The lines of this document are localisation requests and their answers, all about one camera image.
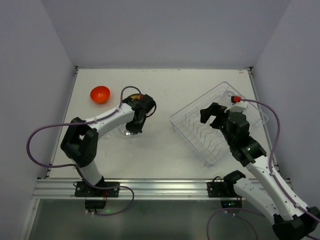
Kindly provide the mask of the dark olive plastic plate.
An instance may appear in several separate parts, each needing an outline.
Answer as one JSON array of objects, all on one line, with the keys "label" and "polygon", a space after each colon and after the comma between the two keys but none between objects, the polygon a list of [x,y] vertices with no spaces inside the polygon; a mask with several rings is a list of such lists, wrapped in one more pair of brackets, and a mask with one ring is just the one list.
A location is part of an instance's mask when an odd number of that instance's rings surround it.
[{"label": "dark olive plastic plate", "polygon": [[141,100],[144,97],[144,95],[140,93],[135,93],[135,94],[129,95],[128,97],[134,100]]}]

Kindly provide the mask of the clear plastic cup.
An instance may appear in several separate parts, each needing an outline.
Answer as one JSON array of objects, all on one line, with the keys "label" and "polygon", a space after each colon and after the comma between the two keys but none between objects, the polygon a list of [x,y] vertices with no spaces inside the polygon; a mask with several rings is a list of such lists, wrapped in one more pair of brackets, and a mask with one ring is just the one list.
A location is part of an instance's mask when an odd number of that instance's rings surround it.
[{"label": "clear plastic cup", "polygon": [[231,91],[231,90],[226,90],[224,93],[223,93],[223,96],[227,99],[227,100],[231,100],[232,97],[234,97],[236,94]]},{"label": "clear plastic cup", "polygon": [[115,136],[117,133],[118,133],[118,130],[117,130],[116,128],[114,128],[114,129],[108,131],[108,132],[105,134],[104,137],[107,139],[107,138],[110,138],[110,137],[112,137],[112,136]]},{"label": "clear plastic cup", "polygon": [[118,126],[117,131],[122,138],[130,138],[132,136],[132,133],[126,129],[125,124]]}]

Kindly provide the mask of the orange plastic bowl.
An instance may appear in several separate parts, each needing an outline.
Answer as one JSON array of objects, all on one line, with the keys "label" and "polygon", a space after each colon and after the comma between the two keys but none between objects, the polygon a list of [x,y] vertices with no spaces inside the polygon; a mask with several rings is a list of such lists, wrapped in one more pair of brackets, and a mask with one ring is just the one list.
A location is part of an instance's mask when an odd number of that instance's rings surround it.
[{"label": "orange plastic bowl", "polygon": [[90,99],[96,104],[105,104],[110,98],[111,92],[108,87],[100,85],[90,92]]}]

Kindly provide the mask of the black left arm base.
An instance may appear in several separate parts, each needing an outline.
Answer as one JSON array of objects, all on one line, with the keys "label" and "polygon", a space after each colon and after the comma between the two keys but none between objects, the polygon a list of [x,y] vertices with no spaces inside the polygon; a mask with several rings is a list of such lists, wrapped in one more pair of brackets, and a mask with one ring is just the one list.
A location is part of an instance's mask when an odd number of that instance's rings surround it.
[{"label": "black left arm base", "polygon": [[95,214],[106,207],[108,198],[117,198],[120,191],[120,183],[117,181],[101,180],[96,187],[91,187],[83,181],[76,181],[73,186],[74,196],[85,198],[85,209]]}]

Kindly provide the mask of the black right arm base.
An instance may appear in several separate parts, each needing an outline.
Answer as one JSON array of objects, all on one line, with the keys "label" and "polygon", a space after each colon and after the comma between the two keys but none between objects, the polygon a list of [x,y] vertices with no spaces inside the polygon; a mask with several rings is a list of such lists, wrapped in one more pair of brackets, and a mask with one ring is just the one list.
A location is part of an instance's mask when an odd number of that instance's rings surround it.
[{"label": "black right arm base", "polygon": [[235,170],[224,177],[216,176],[206,183],[209,198],[219,198],[223,209],[237,209],[238,213],[243,207],[242,197],[236,194],[234,185],[246,176],[239,170]]}]

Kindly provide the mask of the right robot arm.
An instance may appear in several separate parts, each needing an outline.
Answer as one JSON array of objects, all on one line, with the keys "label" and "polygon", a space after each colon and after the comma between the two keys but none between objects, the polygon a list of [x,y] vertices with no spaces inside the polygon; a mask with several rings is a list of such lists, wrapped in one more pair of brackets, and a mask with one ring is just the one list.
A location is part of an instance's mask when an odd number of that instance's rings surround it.
[{"label": "right robot arm", "polygon": [[200,121],[221,131],[232,156],[246,168],[263,187],[236,170],[223,178],[226,189],[249,201],[272,225],[280,240],[301,240],[308,237],[320,222],[320,210],[308,206],[275,170],[264,148],[250,135],[250,123],[239,103],[231,107],[212,103],[200,110]]}]

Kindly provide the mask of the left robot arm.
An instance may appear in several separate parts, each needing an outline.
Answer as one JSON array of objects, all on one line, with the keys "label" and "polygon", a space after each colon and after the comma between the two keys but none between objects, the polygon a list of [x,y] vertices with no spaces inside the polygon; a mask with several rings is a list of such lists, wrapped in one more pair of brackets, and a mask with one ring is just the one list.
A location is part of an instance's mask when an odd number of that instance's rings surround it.
[{"label": "left robot arm", "polygon": [[156,109],[155,100],[145,94],[138,98],[129,96],[120,106],[96,117],[72,119],[62,139],[60,148],[76,164],[83,181],[90,187],[103,187],[104,177],[95,163],[98,141],[110,131],[124,126],[130,135],[140,134],[149,112]]}]

